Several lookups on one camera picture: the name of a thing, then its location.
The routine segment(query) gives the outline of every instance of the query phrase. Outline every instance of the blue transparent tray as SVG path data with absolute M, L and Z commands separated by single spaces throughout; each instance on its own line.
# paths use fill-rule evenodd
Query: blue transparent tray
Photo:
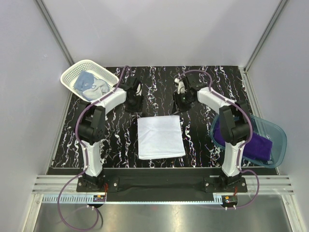
M 285 155 L 286 140 L 287 140 L 285 132 L 276 124 L 268 122 L 254 115 L 250 115 L 250 117 L 251 117 L 253 131 L 257 133 L 258 135 L 272 141 L 272 149 L 271 149 L 269 161 L 263 161 L 263 160 L 258 160 L 258 159 L 254 160 L 254 159 L 247 158 L 245 156 L 243 156 L 243 159 L 249 160 L 252 163 L 255 163 L 257 165 L 260 165 L 266 168 L 278 167 L 282 163 L 284 155 Z M 219 119 L 219 115 L 216 115 L 211 125 L 210 137 L 216 146 L 224 150 L 225 147 L 218 144 L 213 137 L 213 129 L 215 128 L 216 124 L 219 123 L 218 119 Z

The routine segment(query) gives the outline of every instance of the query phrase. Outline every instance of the metal base plate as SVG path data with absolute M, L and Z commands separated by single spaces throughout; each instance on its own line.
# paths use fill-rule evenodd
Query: metal base plate
M 205 177 L 204 178 L 205 192 L 235 192 L 235 187 L 237 186 L 237 192 L 248 192 L 246 179 L 242 177 L 239 182 L 234 186 L 228 186 L 226 188 L 220 187 L 218 183 L 218 177 Z
M 108 185 L 107 192 L 117 192 L 119 186 L 119 178 L 117 176 L 109 176 L 104 178 L 104 183 Z M 104 187 L 97 188 L 96 185 L 85 181 L 82 177 L 78 178 L 77 192 L 104 192 Z

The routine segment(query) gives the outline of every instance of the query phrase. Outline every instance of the white laundry basket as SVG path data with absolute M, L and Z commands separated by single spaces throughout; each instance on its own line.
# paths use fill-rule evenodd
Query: white laundry basket
M 101 80 L 106 81 L 110 89 L 112 89 L 112 87 L 115 84 L 117 84 L 119 81 L 117 76 L 115 76 L 107 69 L 103 68 L 102 66 L 98 65 L 97 63 L 89 59 L 84 59 L 84 60 L 77 62 L 76 64 L 73 64 L 61 75 L 60 81 L 65 87 L 71 90 L 76 96 L 80 97 L 86 102 L 89 102 L 89 101 L 83 98 L 79 94 L 79 91 L 76 91 L 76 89 L 74 88 L 74 84 L 79 74 L 81 73 L 81 71 L 87 71 L 88 73 L 92 73 L 96 79 L 101 79 Z

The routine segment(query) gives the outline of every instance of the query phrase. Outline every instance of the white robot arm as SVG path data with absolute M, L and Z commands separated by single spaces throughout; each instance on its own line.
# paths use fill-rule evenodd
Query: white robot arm
M 141 94 L 141 81 L 136 77 L 130 77 L 125 84 L 121 84 L 117 90 L 111 90 L 112 95 L 92 106 L 83 116 L 78 125 L 78 135 L 85 144 L 83 149 L 84 162 L 86 161 L 85 150 L 88 153 L 88 168 L 83 179 L 98 188 L 102 187 L 102 164 L 100 162 L 99 143 L 104 138 L 105 116 L 109 111 L 120 104 L 125 104 L 125 111 L 141 112 L 143 96 Z M 77 119 L 90 102 L 81 101 L 78 112 L 73 120 L 76 125 Z
M 249 138 L 250 127 L 243 114 L 229 102 L 237 104 L 249 115 L 246 103 L 225 98 L 212 88 L 200 83 L 194 76 L 176 79 L 175 82 L 178 84 L 178 90 L 173 95 L 174 114 L 189 110 L 191 103 L 196 101 L 206 104 L 219 114 L 220 132 L 225 140 L 225 158 L 219 181 L 222 187 L 236 184 L 241 178 L 239 171 L 243 153 L 241 145 Z

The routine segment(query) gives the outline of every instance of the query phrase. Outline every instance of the black clamp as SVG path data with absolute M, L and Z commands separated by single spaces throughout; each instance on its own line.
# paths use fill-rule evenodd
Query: black clamp
M 125 111 L 129 113 L 142 112 L 144 95 L 141 92 L 142 83 L 137 77 L 129 77 L 124 84 L 119 85 L 126 92 Z
M 207 87 L 205 84 L 199 81 L 197 76 L 191 75 L 186 76 L 181 81 L 184 84 L 186 90 L 185 93 L 178 93 L 177 91 L 173 93 L 173 110 L 172 114 L 175 112 L 185 112 L 191 109 L 191 103 L 197 101 L 197 92 L 202 88 Z

